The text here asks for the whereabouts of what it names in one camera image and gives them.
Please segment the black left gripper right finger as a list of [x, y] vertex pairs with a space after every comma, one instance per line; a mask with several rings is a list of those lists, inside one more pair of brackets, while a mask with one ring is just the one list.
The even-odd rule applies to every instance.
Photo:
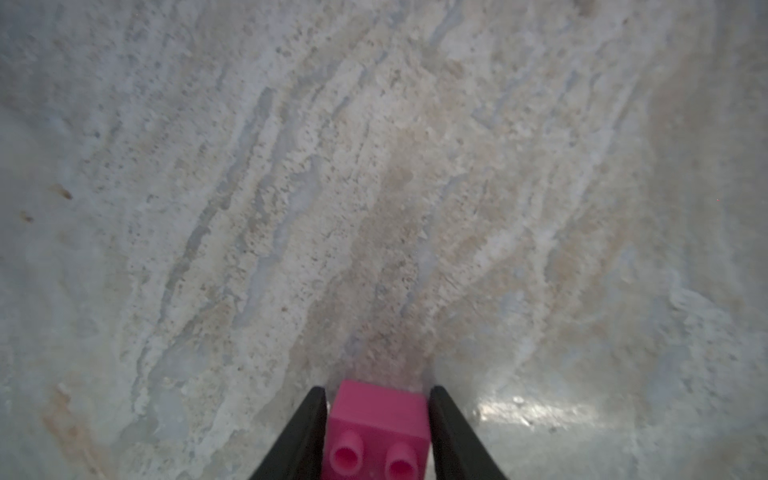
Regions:
[[437, 480], [507, 480], [443, 386], [430, 390], [428, 414]]

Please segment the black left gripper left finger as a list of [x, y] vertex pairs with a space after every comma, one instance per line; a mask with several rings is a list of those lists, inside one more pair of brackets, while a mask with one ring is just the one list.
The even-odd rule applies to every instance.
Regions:
[[250, 480], [319, 480], [328, 405], [323, 387], [312, 387]]

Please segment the pink lego brick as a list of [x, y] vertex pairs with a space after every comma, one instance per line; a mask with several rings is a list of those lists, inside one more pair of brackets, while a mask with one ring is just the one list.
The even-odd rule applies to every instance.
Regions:
[[430, 445], [424, 395], [344, 380], [328, 416], [321, 477], [420, 480]]

